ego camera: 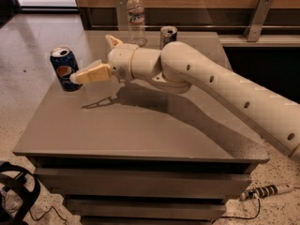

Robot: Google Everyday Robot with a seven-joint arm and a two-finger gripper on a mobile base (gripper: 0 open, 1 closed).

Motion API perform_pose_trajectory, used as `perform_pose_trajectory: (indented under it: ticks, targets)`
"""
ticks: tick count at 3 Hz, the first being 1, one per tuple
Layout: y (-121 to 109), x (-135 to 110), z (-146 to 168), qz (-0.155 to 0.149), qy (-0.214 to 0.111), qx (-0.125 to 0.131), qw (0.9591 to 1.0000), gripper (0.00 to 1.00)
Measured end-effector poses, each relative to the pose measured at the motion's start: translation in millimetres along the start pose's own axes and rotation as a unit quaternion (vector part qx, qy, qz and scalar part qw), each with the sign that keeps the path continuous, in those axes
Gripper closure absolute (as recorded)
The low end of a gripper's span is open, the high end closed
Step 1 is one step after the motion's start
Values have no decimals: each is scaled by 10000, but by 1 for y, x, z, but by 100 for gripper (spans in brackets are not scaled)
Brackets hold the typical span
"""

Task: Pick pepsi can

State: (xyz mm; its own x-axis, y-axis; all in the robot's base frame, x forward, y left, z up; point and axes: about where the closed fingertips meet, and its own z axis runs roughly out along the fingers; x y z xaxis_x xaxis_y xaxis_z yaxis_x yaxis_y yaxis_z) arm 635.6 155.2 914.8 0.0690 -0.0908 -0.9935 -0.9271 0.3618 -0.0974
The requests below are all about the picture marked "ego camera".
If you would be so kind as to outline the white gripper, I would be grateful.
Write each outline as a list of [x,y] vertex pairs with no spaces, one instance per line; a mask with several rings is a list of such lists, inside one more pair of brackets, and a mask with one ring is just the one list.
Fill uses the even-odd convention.
[[108,54],[108,64],[101,60],[92,62],[87,67],[72,73],[69,79],[75,84],[97,83],[108,81],[113,75],[119,80],[131,81],[131,60],[139,48],[135,44],[123,43],[122,40],[112,36],[105,36],[106,42],[112,49]]

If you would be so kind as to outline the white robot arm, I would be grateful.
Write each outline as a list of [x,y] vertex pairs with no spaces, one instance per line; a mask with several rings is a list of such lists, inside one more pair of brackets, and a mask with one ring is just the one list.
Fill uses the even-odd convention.
[[159,90],[183,94],[195,85],[258,132],[278,151],[300,162],[300,104],[233,71],[180,41],[148,49],[107,35],[106,64],[99,60],[70,75],[76,84],[143,80]]

